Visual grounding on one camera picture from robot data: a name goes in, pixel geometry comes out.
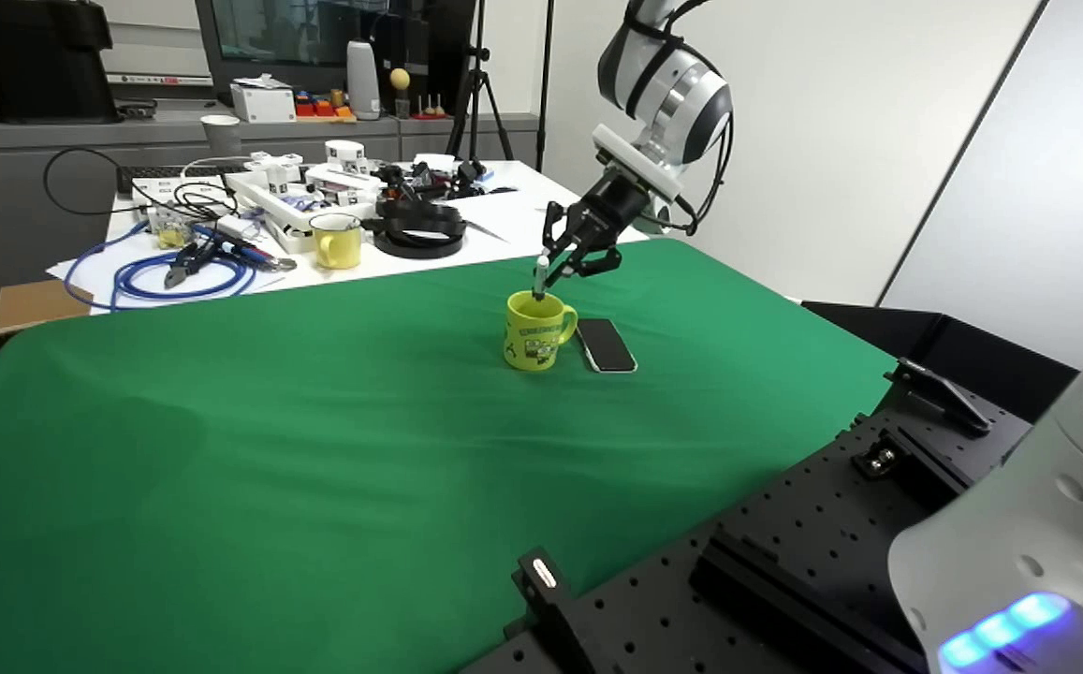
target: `black smartphone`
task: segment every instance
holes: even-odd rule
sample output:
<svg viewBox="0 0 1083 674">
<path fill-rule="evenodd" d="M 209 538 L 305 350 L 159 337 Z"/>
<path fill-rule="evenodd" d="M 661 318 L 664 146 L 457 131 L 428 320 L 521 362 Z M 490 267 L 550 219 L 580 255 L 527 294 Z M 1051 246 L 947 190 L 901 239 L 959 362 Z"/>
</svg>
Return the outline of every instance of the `black smartphone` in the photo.
<svg viewBox="0 0 1083 674">
<path fill-rule="evenodd" d="M 583 353 L 591 370 L 604 373 L 637 372 L 637 362 L 628 353 L 628 347 L 619 338 L 612 321 L 579 320 L 578 340 L 583 342 Z"/>
</svg>

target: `blue led light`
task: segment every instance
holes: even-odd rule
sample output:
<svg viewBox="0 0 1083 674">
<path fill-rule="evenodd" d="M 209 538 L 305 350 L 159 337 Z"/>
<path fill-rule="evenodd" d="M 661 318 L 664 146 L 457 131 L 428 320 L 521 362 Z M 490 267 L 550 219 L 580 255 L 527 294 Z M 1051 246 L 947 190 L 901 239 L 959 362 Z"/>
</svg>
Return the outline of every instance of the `blue led light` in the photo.
<svg viewBox="0 0 1083 674">
<path fill-rule="evenodd" d="M 943 656 L 944 660 L 953 666 L 965 666 L 982 660 L 987 656 L 987 649 L 978 645 L 974 635 L 962 632 L 961 635 L 944 641 L 944 645 L 940 647 L 940 656 Z"/>
<path fill-rule="evenodd" d="M 1016 622 L 1023 624 L 1031 630 L 1054 622 L 1061 618 L 1061 614 L 1069 609 L 1069 601 L 1065 597 L 1058 597 L 1047 593 L 1036 593 L 1028 595 L 1007 610 Z"/>
<path fill-rule="evenodd" d="M 1002 648 L 1025 634 L 1007 618 L 1006 613 L 995 613 L 979 622 L 978 626 L 974 627 L 974 633 L 979 641 L 992 650 Z"/>
</svg>

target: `yellow mug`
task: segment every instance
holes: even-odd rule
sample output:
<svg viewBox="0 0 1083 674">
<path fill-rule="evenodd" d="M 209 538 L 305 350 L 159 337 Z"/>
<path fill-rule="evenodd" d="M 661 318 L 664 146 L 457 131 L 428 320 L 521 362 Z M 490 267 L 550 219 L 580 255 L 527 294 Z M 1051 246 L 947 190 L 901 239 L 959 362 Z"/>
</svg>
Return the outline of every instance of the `yellow mug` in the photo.
<svg viewBox="0 0 1083 674">
<path fill-rule="evenodd" d="M 326 269 L 353 269 L 362 261 L 362 219 L 348 213 L 313 218 L 317 264 Z"/>
<path fill-rule="evenodd" d="M 553 295 L 538 302 L 529 290 L 517 293 L 507 299 L 504 360 L 525 372 L 549 370 L 576 326 L 578 312 Z"/>
</svg>

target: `green cloth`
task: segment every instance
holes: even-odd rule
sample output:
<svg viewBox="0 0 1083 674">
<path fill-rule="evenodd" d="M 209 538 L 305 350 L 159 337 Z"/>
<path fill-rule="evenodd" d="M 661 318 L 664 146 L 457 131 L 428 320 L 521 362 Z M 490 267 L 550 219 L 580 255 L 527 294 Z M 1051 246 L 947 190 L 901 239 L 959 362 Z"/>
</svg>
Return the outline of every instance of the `green cloth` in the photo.
<svg viewBox="0 0 1083 674">
<path fill-rule="evenodd" d="M 545 546 L 592 588 L 893 363 L 677 242 L 558 286 L 639 363 L 510 370 L 532 260 L 66 320 L 0 353 L 0 671 L 452 671 Z"/>
</svg>

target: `yellow ball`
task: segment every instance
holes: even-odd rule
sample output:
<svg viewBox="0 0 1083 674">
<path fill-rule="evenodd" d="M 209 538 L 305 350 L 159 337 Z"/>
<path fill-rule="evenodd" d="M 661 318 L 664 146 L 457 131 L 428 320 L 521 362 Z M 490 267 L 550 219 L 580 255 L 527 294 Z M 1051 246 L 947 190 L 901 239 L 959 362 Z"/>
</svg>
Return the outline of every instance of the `yellow ball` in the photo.
<svg viewBox="0 0 1083 674">
<path fill-rule="evenodd" d="M 408 76 L 408 72 L 404 68 L 396 68 L 391 72 L 391 86 L 396 90 L 403 91 L 408 89 L 408 85 L 412 85 L 412 78 Z"/>
</svg>

